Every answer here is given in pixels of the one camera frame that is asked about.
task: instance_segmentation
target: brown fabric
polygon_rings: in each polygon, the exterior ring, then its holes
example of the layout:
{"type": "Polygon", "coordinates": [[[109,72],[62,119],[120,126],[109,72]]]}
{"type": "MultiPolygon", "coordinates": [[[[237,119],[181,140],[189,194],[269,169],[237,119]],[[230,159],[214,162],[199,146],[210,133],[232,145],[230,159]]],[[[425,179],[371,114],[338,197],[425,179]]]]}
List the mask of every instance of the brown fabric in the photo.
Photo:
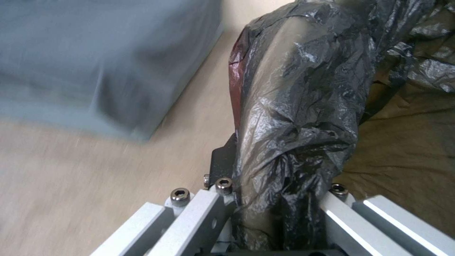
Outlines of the brown fabric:
{"type": "MultiPolygon", "coordinates": [[[[420,59],[415,69],[426,60],[420,59]]],[[[450,81],[453,89],[454,80],[450,81]]],[[[381,86],[373,85],[369,101],[380,98],[381,86]]],[[[408,80],[359,127],[359,138],[354,155],[334,182],[346,185],[358,200],[384,195],[455,237],[455,94],[408,80]]]]}

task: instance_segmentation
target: black plastic bag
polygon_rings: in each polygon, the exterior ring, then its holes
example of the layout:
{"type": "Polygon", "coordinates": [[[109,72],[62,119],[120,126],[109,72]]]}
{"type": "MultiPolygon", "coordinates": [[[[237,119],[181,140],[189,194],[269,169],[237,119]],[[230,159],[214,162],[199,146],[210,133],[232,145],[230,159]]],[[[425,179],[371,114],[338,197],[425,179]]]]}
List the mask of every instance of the black plastic bag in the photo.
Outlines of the black plastic bag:
{"type": "MultiPolygon", "coordinates": [[[[309,249],[324,241],[319,200],[354,152],[375,68],[433,6],[296,1],[245,27],[229,60],[240,247],[309,249]]],[[[408,57],[396,68],[397,87],[411,50],[397,46],[408,57]]]]}

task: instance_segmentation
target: silver metal bar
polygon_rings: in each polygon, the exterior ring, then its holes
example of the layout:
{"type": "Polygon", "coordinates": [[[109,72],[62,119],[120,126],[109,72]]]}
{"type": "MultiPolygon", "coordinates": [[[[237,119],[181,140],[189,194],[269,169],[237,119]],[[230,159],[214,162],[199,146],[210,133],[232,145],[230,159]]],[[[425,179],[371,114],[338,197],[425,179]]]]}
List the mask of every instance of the silver metal bar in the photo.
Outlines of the silver metal bar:
{"type": "Polygon", "coordinates": [[[193,256],[197,252],[210,252],[234,208],[233,202],[225,205],[219,194],[200,190],[148,256],[193,256]]]}
{"type": "Polygon", "coordinates": [[[91,255],[144,255],[173,220],[171,208],[146,202],[91,255]]]}
{"type": "Polygon", "coordinates": [[[320,208],[326,214],[328,240],[349,256],[411,255],[332,193],[324,196],[320,208]]]}
{"type": "Polygon", "coordinates": [[[455,255],[453,239],[381,195],[353,209],[413,255],[455,255]]]}

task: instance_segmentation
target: hex socket screw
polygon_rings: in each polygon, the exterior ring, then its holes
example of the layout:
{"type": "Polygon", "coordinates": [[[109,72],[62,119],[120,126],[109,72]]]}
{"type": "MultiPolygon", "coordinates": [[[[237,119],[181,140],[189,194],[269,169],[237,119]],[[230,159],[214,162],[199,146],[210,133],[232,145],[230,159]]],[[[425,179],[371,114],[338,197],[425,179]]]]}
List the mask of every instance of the hex socket screw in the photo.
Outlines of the hex socket screw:
{"type": "Polygon", "coordinates": [[[349,190],[340,183],[332,183],[329,191],[343,202],[348,198],[349,190]]]}
{"type": "Polygon", "coordinates": [[[206,188],[206,189],[208,189],[208,187],[209,187],[209,185],[210,185],[209,182],[208,182],[209,178],[210,178],[210,175],[204,174],[204,179],[203,179],[203,181],[204,181],[204,188],[206,188]]]}
{"type": "Polygon", "coordinates": [[[186,206],[190,202],[190,191],[186,188],[174,189],[171,192],[171,202],[176,207],[186,206]]]}
{"type": "Polygon", "coordinates": [[[221,195],[229,195],[233,190],[233,182],[230,178],[219,178],[215,182],[216,192],[221,195]]]}

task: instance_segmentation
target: wooden floor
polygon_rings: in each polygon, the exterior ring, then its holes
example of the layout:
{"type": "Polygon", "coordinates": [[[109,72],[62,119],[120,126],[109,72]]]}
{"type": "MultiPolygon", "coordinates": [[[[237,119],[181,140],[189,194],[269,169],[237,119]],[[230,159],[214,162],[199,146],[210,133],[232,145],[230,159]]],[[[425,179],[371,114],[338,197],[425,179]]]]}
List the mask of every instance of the wooden floor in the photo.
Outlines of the wooden floor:
{"type": "Polygon", "coordinates": [[[228,54],[251,19],[290,0],[227,0],[225,32],[151,141],[0,121],[0,255],[88,255],[146,201],[202,188],[233,132],[228,54]]]}

